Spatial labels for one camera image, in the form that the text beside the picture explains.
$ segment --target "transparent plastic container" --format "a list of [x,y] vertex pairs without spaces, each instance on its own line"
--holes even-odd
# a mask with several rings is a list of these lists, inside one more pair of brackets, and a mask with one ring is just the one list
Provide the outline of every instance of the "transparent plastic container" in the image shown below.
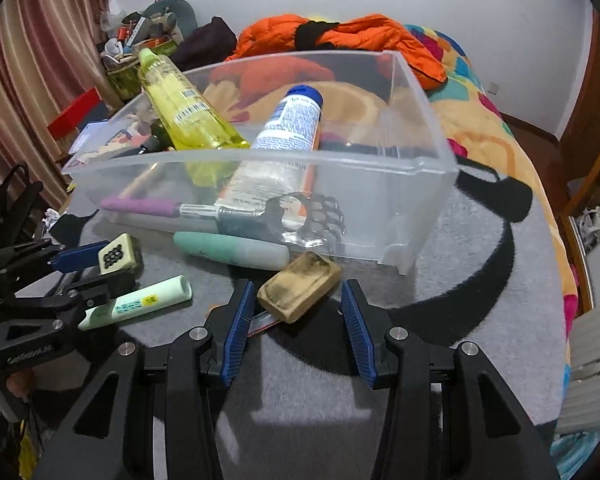
[[[187,150],[110,158],[107,139],[121,127],[155,118],[141,94],[62,170],[94,204],[122,198],[211,206],[226,183],[195,186],[187,173],[191,165],[300,164],[313,171],[310,191],[334,197],[342,212],[346,229],[334,255],[409,270],[458,170],[427,97],[400,53],[273,54],[207,66],[186,76],[249,142],[291,86],[313,86],[324,98],[318,150]],[[86,154],[91,156],[84,163]],[[115,222],[169,232],[218,229],[213,218],[107,214]]]

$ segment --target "blue cap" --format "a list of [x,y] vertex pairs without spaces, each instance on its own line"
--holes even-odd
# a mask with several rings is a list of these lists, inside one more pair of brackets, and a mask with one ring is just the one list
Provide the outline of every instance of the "blue cap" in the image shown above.
[[285,97],[287,95],[305,95],[309,99],[313,99],[320,108],[322,108],[322,104],[324,103],[324,99],[322,98],[320,92],[318,92],[314,87],[308,85],[293,86],[289,89],[289,92],[286,93]]

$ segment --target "orange puffer jacket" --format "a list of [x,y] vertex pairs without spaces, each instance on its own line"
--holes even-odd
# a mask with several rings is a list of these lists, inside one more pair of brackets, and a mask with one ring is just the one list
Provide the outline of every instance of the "orange puffer jacket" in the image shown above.
[[[295,14],[258,20],[240,34],[234,54],[226,60],[293,51],[296,49],[296,29],[307,22],[307,18]],[[398,50],[425,90],[433,90],[446,81],[442,63],[400,23],[382,14],[341,23],[324,32],[316,46],[323,43],[376,52]]]

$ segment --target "dish soap bottle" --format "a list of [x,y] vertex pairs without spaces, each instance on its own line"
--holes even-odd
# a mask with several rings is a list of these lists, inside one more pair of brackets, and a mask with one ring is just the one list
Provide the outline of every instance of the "dish soap bottle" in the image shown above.
[[[250,148],[168,57],[144,48],[139,59],[138,77],[142,87],[176,150]],[[227,163],[187,164],[187,171],[197,186],[213,186],[233,169],[235,165]]]

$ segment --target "silver bolt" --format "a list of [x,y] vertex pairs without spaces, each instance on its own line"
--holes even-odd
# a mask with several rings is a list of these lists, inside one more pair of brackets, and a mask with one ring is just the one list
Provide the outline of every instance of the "silver bolt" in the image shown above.
[[193,341],[200,341],[207,336],[208,332],[206,328],[203,326],[197,326],[189,330],[189,337],[193,339]]
[[402,341],[403,339],[407,339],[409,337],[409,332],[401,326],[394,326],[391,330],[389,330],[389,335],[395,340]]
[[118,353],[120,355],[131,355],[135,351],[136,345],[133,343],[122,343],[122,345],[118,347]]
[[478,345],[471,341],[465,341],[460,345],[460,349],[467,355],[476,355],[478,353]]

